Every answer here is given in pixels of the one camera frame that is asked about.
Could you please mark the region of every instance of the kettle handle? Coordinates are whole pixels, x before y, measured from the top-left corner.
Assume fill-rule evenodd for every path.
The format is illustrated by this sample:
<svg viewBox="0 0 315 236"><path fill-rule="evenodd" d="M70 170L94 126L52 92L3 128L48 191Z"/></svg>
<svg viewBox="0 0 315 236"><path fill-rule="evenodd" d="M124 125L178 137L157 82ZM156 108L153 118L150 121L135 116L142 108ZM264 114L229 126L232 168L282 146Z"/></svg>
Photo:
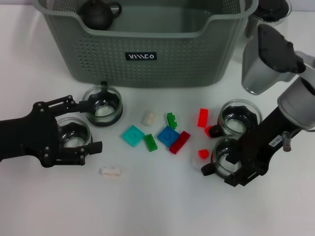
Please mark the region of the kettle handle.
<svg viewBox="0 0 315 236"><path fill-rule="evenodd" d="M119 2L116 2L116 1L113 1L113 2L110 2L107 4L108 7L111 7L111 6L118 6L118 12L116 12L115 14L113 14L114 18L118 17L121 12L122 12L122 6L120 5Z"/></svg>

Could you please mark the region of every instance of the green block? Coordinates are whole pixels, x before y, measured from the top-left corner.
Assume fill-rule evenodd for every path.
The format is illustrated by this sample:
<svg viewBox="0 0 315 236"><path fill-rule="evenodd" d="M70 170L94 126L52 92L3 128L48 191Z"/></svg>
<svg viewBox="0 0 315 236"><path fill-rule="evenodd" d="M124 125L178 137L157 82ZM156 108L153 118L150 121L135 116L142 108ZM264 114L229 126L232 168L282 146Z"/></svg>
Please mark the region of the green block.
<svg viewBox="0 0 315 236"><path fill-rule="evenodd" d="M150 152L158 149L158 146L157 146L152 134L148 134L148 135L144 136L144 141L146 142L146 145L147 145Z"/></svg>
<svg viewBox="0 0 315 236"><path fill-rule="evenodd" d="M171 127L171 129L174 129L177 127L177 122L175 121L175 116L173 113L167 113L167 121L168 126Z"/></svg>

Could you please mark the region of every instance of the perforated basket wall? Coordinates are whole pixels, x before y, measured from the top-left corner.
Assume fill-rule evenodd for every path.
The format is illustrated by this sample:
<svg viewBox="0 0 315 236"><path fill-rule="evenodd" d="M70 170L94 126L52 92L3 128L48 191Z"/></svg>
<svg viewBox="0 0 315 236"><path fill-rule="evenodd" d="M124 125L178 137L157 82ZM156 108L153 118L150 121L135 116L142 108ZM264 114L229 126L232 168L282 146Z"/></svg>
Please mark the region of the perforated basket wall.
<svg viewBox="0 0 315 236"><path fill-rule="evenodd" d="M119 1L122 6L127 4L124 1L128 0ZM163 6L172 2L178 5L178 1L158 2ZM197 7L211 7L218 12L209 17L201 30L141 33L87 28L76 14L84 2L35 0L34 6L43 13L74 78L95 84L107 80L112 85L129 87L193 87L216 83L225 73L245 20L258 5L258 0L208 0L206 5L207 1L197 1ZM125 52L156 52L157 60L126 60Z"/></svg>

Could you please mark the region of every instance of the black teapot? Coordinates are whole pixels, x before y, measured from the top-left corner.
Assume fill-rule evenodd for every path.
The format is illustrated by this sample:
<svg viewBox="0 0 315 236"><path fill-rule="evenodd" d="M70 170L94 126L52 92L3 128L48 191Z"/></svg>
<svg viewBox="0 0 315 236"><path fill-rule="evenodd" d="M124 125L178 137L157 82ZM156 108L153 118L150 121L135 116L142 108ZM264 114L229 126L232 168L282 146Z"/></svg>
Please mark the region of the black teapot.
<svg viewBox="0 0 315 236"><path fill-rule="evenodd" d="M115 14L111 6L118 6ZM122 12L122 6L118 2L104 3L102 0L89 0L78 11L84 24L93 30L107 30L113 23L113 19Z"/></svg>

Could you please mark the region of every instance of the small red piece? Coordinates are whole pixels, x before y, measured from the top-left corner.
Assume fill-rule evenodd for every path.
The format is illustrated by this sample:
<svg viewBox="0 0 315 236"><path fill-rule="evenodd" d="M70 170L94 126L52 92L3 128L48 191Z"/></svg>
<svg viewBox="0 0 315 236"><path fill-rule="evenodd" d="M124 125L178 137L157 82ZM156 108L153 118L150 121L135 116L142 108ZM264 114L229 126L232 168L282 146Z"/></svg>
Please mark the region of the small red piece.
<svg viewBox="0 0 315 236"><path fill-rule="evenodd" d="M205 133L208 137L210 137L209 130L212 128L212 125L205 128Z"/></svg>
<svg viewBox="0 0 315 236"><path fill-rule="evenodd" d="M189 137L190 137L190 134L183 131L180 134L178 140L176 140L175 143L173 143L173 145L169 148L171 153L176 154L184 146L184 144L187 142Z"/></svg>
<svg viewBox="0 0 315 236"><path fill-rule="evenodd" d="M204 149L204 150L199 150L198 155L201 159L207 159L209 157L209 151Z"/></svg>
<svg viewBox="0 0 315 236"><path fill-rule="evenodd" d="M199 112L198 127L206 127L207 121L208 121L208 110L201 108Z"/></svg>

